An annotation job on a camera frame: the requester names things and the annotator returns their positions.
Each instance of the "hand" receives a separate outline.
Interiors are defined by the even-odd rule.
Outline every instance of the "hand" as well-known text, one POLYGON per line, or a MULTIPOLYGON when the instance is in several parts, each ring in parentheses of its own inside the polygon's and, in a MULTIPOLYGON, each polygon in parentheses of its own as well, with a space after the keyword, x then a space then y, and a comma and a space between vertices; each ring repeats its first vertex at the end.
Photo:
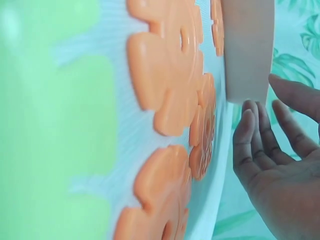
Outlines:
POLYGON ((272 103, 276 118, 301 161, 281 151, 265 107, 246 101, 233 135, 233 168, 277 239, 320 240, 320 146, 287 107, 320 123, 320 91, 275 75, 269 82, 281 100, 272 103))

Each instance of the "teal background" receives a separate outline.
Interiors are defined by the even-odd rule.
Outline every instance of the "teal background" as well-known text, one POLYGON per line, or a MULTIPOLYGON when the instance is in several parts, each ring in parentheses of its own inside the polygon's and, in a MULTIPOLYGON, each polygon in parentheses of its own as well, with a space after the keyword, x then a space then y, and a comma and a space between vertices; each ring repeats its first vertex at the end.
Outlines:
MULTIPOLYGON (((275 0, 275 43, 272 72, 291 81, 299 81, 319 89, 320 79, 320 0, 275 0)), ((286 136, 272 111, 276 99, 272 89, 267 97, 267 110, 272 129, 281 148, 294 158, 286 136)), ((293 112, 296 120, 316 141, 318 125, 308 117, 293 112)), ((233 109, 232 132, 241 115, 241 107, 233 109)), ((226 179, 215 225, 214 240, 273 240, 232 169, 232 149, 229 148, 226 179)))

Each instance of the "orange plastic flower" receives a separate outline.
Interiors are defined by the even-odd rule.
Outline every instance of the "orange plastic flower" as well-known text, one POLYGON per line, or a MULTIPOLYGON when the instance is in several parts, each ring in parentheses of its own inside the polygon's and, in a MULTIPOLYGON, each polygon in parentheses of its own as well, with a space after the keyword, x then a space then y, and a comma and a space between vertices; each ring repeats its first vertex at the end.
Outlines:
POLYGON ((134 182, 141 207, 123 209, 114 240, 183 240, 191 195, 188 153, 175 145, 156 150, 134 182))
POLYGON ((215 133, 216 90, 214 77, 204 75, 198 91, 199 105, 190 126, 189 144, 194 146, 189 157, 192 177, 201 180, 206 174, 212 155, 212 140, 215 133))
POLYGON ((127 43, 133 87, 143 110, 153 110, 154 128, 180 136, 198 105, 203 76, 202 19, 195 0, 127 0, 129 12, 149 23, 149 32, 127 43))
POLYGON ((221 0, 211 0, 212 35, 217 56, 224 54, 225 30, 221 0))

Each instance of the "leaf pattern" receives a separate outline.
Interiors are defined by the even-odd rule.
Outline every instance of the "leaf pattern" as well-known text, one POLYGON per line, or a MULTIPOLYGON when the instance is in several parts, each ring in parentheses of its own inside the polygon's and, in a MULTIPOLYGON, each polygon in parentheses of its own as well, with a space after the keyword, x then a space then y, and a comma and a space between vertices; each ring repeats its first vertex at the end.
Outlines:
POLYGON ((300 34, 304 48, 320 60, 320 14, 310 16, 304 29, 300 34))
POLYGON ((278 5, 287 4, 287 10, 297 10, 300 15, 313 14, 319 11, 320 0, 276 0, 278 5))
MULTIPOLYGON (((316 76, 304 60, 288 53, 279 54, 275 48, 273 50, 272 71, 273 74, 290 81, 300 82, 309 87, 314 87, 312 79, 316 76)), ((271 125, 276 124, 277 118, 272 109, 272 102, 277 99, 273 89, 270 87, 267 96, 267 107, 269 111, 271 125)))
MULTIPOLYGON (((276 31, 278 33, 283 31, 292 31, 295 30, 294 34, 297 36, 300 42, 292 41, 289 37, 285 38, 284 34, 275 33, 275 49, 273 52, 273 63, 272 63, 272 70, 271 72, 279 75, 282 78, 301 82, 309 87, 314 88, 317 86, 316 79, 320 76, 320 68, 314 68, 314 66, 319 66, 320 61, 320 0, 275 0, 276 2, 276 14, 279 16, 284 16, 285 18, 288 17, 292 18, 294 16, 296 18, 296 22, 290 26, 290 28, 283 29, 280 27, 276 27, 276 31)), ((267 111, 270 117, 271 124, 277 124, 277 120, 275 114, 272 110, 272 101, 277 99, 274 91, 270 88, 268 91, 267 96, 267 111)), ((235 105, 233 107, 233 116, 232 116, 232 128, 235 129, 241 119, 241 106, 235 105)), ((298 119, 301 125, 307 125, 309 122, 308 120, 301 120, 298 119)), ((280 131, 280 128, 274 128, 274 133, 277 135, 277 131, 280 131)), ((284 147, 282 149, 284 152, 292 153, 292 149, 284 147)), ((295 153, 290 155, 295 160, 299 161, 300 158, 295 153)), ((240 193, 237 196, 234 196, 233 189, 223 190, 223 199, 230 199, 234 198, 234 206, 240 206, 239 201, 244 201, 245 204, 248 204, 246 201, 247 195, 243 191, 243 195, 240 193)), ((271 233, 265 228, 264 231, 259 232, 259 235, 256 236, 254 234, 244 234, 248 232, 248 228, 242 226, 245 223, 250 228, 255 228, 256 226, 262 228, 262 222, 253 219, 253 216, 256 214, 255 211, 243 212, 239 213, 239 207, 234 208, 234 214, 231 217, 226 219, 220 220, 216 223, 213 240, 273 240, 271 233)))
POLYGON ((213 236, 218 236, 243 225, 251 218, 253 218, 256 214, 257 212, 255 210, 249 210, 218 221, 215 224, 213 236))

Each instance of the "teal leaf print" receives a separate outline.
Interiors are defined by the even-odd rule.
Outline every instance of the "teal leaf print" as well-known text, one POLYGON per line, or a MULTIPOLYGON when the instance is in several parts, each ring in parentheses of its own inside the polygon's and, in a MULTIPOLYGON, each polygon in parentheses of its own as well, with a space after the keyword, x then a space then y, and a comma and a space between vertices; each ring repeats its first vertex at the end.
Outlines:
POLYGON ((255 210, 249 210, 218 221, 215 224, 213 236, 218 236, 245 224, 256 214, 257 212, 255 210))
POLYGON ((236 129, 238 123, 240 122, 242 115, 242 107, 239 105, 233 106, 233 114, 232 114, 232 129, 236 129))
POLYGON ((304 29, 300 34, 304 48, 320 60, 320 14, 309 17, 304 29))
MULTIPOLYGON (((279 51, 276 48, 273 50, 271 72, 280 76, 281 78, 300 82, 304 85, 314 88, 312 80, 314 80, 316 76, 310 67, 305 63, 305 61, 288 53, 279 54, 279 51)), ((270 87, 267 96, 267 108, 271 125, 274 125, 278 122, 274 111, 272 110, 272 101, 276 99, 277 96, 270 87)))
POLYGON ((269 240, 269 238, 263 236, 236 236, 219 238, 219 240, 269 240))
POLYGON ((288 11, 297 10, 300 15, 317 13, 320 0, 276 0, 278 5, 286 4, 288 11))

